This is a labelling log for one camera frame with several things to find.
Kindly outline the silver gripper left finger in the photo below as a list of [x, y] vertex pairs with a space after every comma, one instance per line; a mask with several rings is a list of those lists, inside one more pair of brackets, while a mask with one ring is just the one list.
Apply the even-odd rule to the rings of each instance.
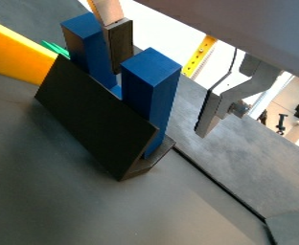
[[87, 0], [87, 3], [104, 30], [112, 72], [119, 74], [120, 64], [135, 55], [134, 21], [125, 16], [119, 0]]

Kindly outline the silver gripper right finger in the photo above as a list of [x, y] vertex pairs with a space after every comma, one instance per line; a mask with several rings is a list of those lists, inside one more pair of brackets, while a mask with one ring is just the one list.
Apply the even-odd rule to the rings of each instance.
[[233, 111], [234, 104], [270, 89], [282, 70], [250, 54], [240, 68], [226, 75], [209, 89], [195, 123], [195, 134], [203, 138], [218, 122]]

